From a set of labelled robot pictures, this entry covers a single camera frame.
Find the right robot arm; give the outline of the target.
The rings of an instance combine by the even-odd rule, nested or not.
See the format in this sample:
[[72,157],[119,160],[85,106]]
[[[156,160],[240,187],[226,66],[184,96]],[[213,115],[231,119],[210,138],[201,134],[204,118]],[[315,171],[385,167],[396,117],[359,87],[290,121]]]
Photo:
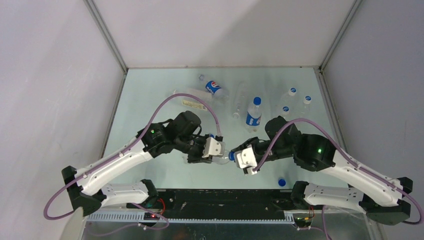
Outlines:
[[345,208],[388,226],[409,221],[411,204],[404,197],[413,189],[410,178],[390,178],[368,168],[324,131],[302,133],[296,127],[296,120],[275,117],[267,122],[265,132],[268,140],[249,138],[228,154],[245,175],[257,174],[266,162],[292,158],[301,169],[347,183],[347,187],[328,187],[297,181],[290,194],[293,208],[306,210],[325,205]]

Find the small blue label bottle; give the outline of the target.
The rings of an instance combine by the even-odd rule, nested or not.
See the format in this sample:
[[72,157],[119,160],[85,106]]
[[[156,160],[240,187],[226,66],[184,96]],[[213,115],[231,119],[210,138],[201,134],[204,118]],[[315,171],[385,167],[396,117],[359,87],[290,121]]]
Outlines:
[[230,154],[228,152],[225,152],[223,156],[213,156],[212,162],[218,165],[225,165],[231,162],[230,160]]

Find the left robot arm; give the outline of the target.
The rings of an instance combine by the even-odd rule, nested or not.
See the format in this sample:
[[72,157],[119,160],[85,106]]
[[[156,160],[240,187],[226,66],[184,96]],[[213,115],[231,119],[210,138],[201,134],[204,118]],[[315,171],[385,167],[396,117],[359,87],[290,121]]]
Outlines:
[[189,163],[211,163],[212,156],[205,152],[214,135],[201,133],[200,118],[191,111],[184,111],[174,119],[143,128],[124,147],[95,163],[80,169],[65,167],[61,174],[72,208],[82,208],[85,217],[110,205],[138,204],[153,208],[159,194],[151,180],[130,184],[112,184],[111,181],[173,150],[186,154]]

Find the blue label pepsi bottle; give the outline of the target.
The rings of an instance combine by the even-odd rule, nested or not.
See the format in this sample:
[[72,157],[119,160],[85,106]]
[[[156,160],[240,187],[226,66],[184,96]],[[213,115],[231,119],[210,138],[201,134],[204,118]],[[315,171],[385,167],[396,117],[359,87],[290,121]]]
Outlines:
[[245,124],[249,133],[256,132],[259,129],[263,113],[261,103],[262,99],[255,96],[248,104]]

